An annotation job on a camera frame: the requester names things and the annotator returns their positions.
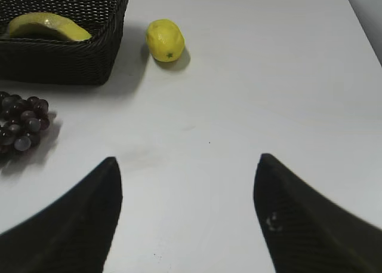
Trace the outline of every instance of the yellow lemon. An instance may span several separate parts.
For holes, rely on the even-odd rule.
[[[152,56],[160,62],[177,60],[184,49],[184,38],[178,26],[168,19],[151,22],[146,42]]]
[[[65,41],[83,41],[91,38],[89,32],[69,18],[48,12],[33,12],[18,16],[9,23],[10,37],[51,35]]]

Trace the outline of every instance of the grapes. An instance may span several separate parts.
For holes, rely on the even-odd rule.
[[[27,121],[25,122],[25,127],[27,128],[27,130],[33,133],[37,133],[41,128],[41,123],[36,118],[30,118],[27,119]]]
[[[31,145],[32,145],[32,142],[26,136],[21,136],[14,141],[14,148],[20,152],[26,151],[27,149],[30,148]]]
[[[50,126],[49,103],[0,91],[0,155],[22,153],[40,144],[39,132]]]

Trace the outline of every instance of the grape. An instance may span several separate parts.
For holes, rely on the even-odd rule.
[[[19,102],[12,104],[9,109],[12,116],[19,116],[26,110],[26,108]]]
[[[37,133],[41,128],[41,123],[36,118],[30,118],[30,119],[27,119],[27,121],[25,122],[25,127],[29,131],[31,131],[33,133]]]
[[[12,116],[9,118],[8,122],[13,125],[13,124],[19,124],[20,123],[20,119],[16,116]]]
[[[25,110],[32,110],[33,109],[32,104],[30,102],[28,102],[27,100],[24,100],[24,99],[18,100],[17,104],[22,105]]]
[[[39,101],[39,98],[36,97],[36,96],[32,96],[32,97],[29,97],[29,98],[27,99],[27,101],[28,101],[32,106],[34,106],[35,103],[37,103],[37,102]]]
[[[3,110],[7,110],[10,108],[10,106],[16,102],[16,99],[14,97],[5,97],[2,99],[1,106]]]
[[[20,119],[25,122],[27,119],[36,118],[36,114],[32,111],[25,111],[21,114]]]
[[[0,92],[0,100],[3,101],[5,97],[9,97],[10,95],[7,92]]]
[[[35,103],[35,106],[33,107],[33,110],[35,113],[39,116],[46,115],[48,113],[48,102],[44,102],[45,100],[40,100],[37,103]]]
[[[0,154],[6,154],[10,149],[10,146],[0,146]]]
[[[26,136],[21,136],[14,141],[14,148],[20,152],[24,152],[30,148],[32,142]]]
[[[50,121],[48,118],[40,118],[38,119],[41,123],[41,131],[45,131],[50,126]]]
[[[39,134],[36,134],[36,133],[26,133],[25,134],[26,137],[28,137],[30,139],[30,147],[34,147],[34,146],[37,146],[40,141],[41,141],[41,137]]]
[[[13,143],[14,141],[14,135],[13,133],[7,129],[7,128],[2,128],[0,130],[0,144],[2,146],[9,146]]]
[[[11,97],[14,97],[16,99],[16,101],[21,100],[21,96],[18,94],[13,94],[13,95],[11,95]]]
[[[18,135],[22,131],[22,127],[17,124],[10,125],[8,129],[15,135]]]
[[[1,117],[2,117],[3,119],[9,119],[10,116],[11,116],[11,113],[10,113],[10,110],[9,110],[9,109],[7,109],[7,110],[1,112]]]

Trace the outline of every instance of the table surface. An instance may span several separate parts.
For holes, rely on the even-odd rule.
[[[166,67],[144,47],[168,17],[187,51]],[[262,152],[382,226],[382,70],[347,0],[130,0],[109,82],[3,82],[57,117],[4,165],[0,231],[116,156],[124,202],[105,273],[274,272],[254,211]]]

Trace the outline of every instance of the wicker basket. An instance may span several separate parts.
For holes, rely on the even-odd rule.
[[[0,0],[0,33],[13,18],[52,12],[92,34],[82,42],[0,38],[0,78],[21,82],[102,85],[121,43],[128,0]]]

